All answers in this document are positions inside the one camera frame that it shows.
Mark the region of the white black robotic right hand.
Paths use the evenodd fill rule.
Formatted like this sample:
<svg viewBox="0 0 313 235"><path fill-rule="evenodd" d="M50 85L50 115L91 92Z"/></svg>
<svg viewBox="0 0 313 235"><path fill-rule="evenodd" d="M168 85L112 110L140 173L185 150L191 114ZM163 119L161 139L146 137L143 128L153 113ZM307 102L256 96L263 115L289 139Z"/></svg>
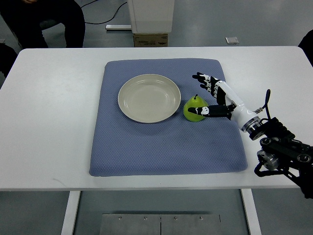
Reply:
<svg viewBox="0 0 313 235"><path fill-rule="evenodd" d="M243 132L252 133L260 127L260 118L249 110L237 94L222 80L198 72L192 76L215 99L216 105L190 107L188 112L207 118L226 117L237 123Z"/></svg>

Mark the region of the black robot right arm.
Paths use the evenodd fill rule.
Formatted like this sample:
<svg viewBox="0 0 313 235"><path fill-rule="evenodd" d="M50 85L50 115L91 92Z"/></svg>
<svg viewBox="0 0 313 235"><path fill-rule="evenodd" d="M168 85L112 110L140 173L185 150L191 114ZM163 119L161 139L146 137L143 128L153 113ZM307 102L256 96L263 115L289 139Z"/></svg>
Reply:
<svg viewBox="0 0 313 235"><path fill-rule="evenodd" d="M285 175L298 185L305 198L313 197L313 147L295 139L277 118L270 117L267 90L265 104L256 110L266 111L267 118L256 119L247 132L252 140L260 139L259 163L254 173L259 177Z"/></svg>

